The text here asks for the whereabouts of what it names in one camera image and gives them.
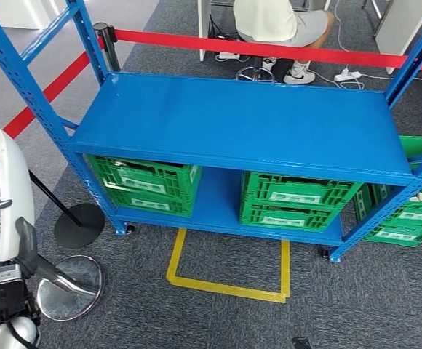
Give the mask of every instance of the sneaker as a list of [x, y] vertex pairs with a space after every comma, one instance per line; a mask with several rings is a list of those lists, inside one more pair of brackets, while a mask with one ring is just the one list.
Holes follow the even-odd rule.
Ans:
[[309, 84], [312, 83], [316, 78], [315, 73], [312, 73], [311, 71], [301, 71], [299, 74], [292, 74], [292, 71], [287, 71], [286, 76], [284, 76], [284, 83], [289, 85], [293, 84]]
[[265, 69], [271, 71], [271, 69], [272, 69], [272, 67], [274, 67], [277, 62], [278, 60], [275, 57], [266, 57], [262, 60], [262, 66]]

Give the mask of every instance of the crate label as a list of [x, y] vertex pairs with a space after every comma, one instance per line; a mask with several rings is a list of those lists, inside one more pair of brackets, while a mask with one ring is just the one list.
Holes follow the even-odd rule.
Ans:
[[159, 202], [144, 201], [133, 198], [132, 204], [135, 206], [145, 207], [148, 209], [161, 209], [163, 211], [170, 211], [168, 204], [161, 204]]
[[376, 234], [380, 238], [392, 238], [394, 240], [403, 240], [403, 241], [413, 241], [417, 238], [414, 235], [405, 235], [405, 234], [398, 234], [398, 233], [389, 233], [389, 231], [381, 230]]
[[381, 199], [385, 199], [387, 197], [387, 187], [384, 184], [379, 186], [379, 195], [381, 196]]
[[290, 227], [304, 227], [305, 220], [284, 220], [282, 218], [265, 217], [262, 223], [273, 225], [289, 225]]
[[273, 192], [269, 198], [271, 201], [299, 202], [301, 204], [319, 204], [321, 196], [299, 195]]
[[154, 193], [166, 194], [166, 187], [160, 184], [154, 184], [148, 182], [142, 182], [141, 180], [132, 180], [131, 178], [120, 177], [122, 183], [129, 187], [134, 187], [148, 191], [154, 191]]
[[355, 194], [357, 197], [357, 203], [358, 206], [358, 213], [360, 214], [360, 219], [362, 220], [367, 215], [367, 210], [364, 208], [364, 200], [363, 200], [363, 192], [359, 191]]
[[402, 212], [398, 218], [403, 220], [422, 220], [422, 213]]
[[194, 181], [195, 180], [195, 176], [196, 176], [196, 173], [197, 173], [197, 170], [198, 170], [198, 166], [194, 165], [194, 166], [193, 166], [192, 169], [190, 171], [190, 182], [191, 182], [191, 184], [193, 184]]

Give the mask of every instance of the blue metal shelf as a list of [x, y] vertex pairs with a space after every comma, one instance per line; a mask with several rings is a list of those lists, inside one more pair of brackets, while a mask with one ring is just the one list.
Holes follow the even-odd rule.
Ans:
[[[422, 189], [390, 109], [422, 66], [422, 37], [384, 93], [324, 87], [109, 72], [83, 0], [42, 31], [22, 56], [0, 27], [0, 67], [103, 209], [117, 234], [126, 222], [331, 246], [340, 256]], [[101, 90], [78, 126], [60, 118], [27, 64], [72, 17]], [[70, 137], [64, 127], [76, 128]], [[112, 205], [83, 154], [205, 166], [194, 214], [179, 218]], [[242, 170], [397, 185], [342, 237], [337, 217], [322, 233], [238, 223]]]
[[343, 230], [339, 216], [322, 233], [240, 225], [238, 222], [238, 213], [240, 207], [241, 179], [242, 172], [238, 170], [204, 167], [191, 218], [125, 208], [119, 208], [116, 217], [125, 222], [152, 223], [256, 238], [286, 239], [327, 246], [342, 244]]
[[111, 73], [70, 147], [304, 177], [413, 180], [378, 92]]

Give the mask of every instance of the lower shelf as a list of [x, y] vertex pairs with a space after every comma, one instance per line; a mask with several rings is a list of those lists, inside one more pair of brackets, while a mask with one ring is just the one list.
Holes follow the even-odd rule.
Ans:
[[241, 179], [242, 172], [238, 170], [204, 167], [197, 193], [194, 214], [190, 218], [126, 208], [119, 208], [116, 217], [124, 222], [284, 239], [308, 244], [339, 246], [343, 243], [343, 230], [339, 216], [321, 233], [240, 225], [238, 222], [238, 213], [240, 205]]

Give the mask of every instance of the yellow floor tape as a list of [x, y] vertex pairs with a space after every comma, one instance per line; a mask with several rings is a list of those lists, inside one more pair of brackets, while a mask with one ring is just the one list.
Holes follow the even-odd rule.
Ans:
[[188, 289], [199, 289], [200, 291], [228, 294], [230, 296], [253, 298], [254, 300], [267, 300], [268, 302], [285, 303], [290, 295], [290, 256], [288, 241], [281, 242], [281, 293], [263, 291], [260, 289], [246, 289], [244, 287], [216, 284], [214, 282], [194, 280], [175, 276], [180, 260], [182, 248], [185, 241], [187, 230], [179, 229], [175, 244], [172, 252], [170, 262], [166, 278], [174, 286], [186, 287]]

